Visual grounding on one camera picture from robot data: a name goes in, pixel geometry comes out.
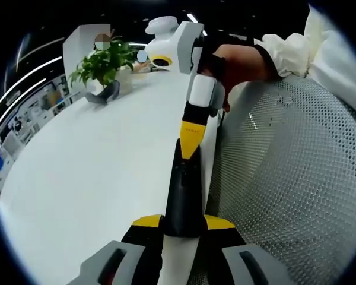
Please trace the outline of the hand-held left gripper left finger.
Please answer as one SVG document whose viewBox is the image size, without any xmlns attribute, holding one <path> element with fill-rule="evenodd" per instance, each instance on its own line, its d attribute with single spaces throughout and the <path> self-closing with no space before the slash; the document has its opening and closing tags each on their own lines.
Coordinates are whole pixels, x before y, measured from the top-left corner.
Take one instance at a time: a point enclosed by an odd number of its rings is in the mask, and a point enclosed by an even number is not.
<svg viewBox="0 0 356 285">
<path fill-rule="evenodd" d="M 122 240 L 111 241 L 80 265 L 70 284 L 157 284 L 162 268 L 163 215 L 135 220 Z"/>
</svg>

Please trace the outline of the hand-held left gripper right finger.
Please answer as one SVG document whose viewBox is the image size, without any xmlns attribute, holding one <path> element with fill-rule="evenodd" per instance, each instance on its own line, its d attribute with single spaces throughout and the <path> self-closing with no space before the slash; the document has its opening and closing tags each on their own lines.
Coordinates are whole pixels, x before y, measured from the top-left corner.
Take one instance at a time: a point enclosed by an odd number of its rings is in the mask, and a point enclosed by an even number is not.
<svg viewBox="0 0 356 285">
<path fill-rule="evenodd" d="M 260 246 L 247 244 L 224 218 L 204 215 L 199 245 L 209 284 L 294 284 L 281 261 Z"/>
</svg>

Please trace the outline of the person's right hand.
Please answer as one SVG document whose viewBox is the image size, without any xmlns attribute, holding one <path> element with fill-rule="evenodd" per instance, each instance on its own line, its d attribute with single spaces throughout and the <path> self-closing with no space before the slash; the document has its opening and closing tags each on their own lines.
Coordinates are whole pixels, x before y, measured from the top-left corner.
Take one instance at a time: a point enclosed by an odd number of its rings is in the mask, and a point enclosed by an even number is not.
<svg viewBox="0 0 356 285">
<path fill-rule="evenodd" d="M 230 111 L 228 95 L 236 85 L 278 78 L 270 55 L 259 45 L 220 45 L 212 56 L 206 56 L 200 63 L 199 72 L 221 82 L 225 89 L 223 109 L 226 112 Z"/>
</svg>

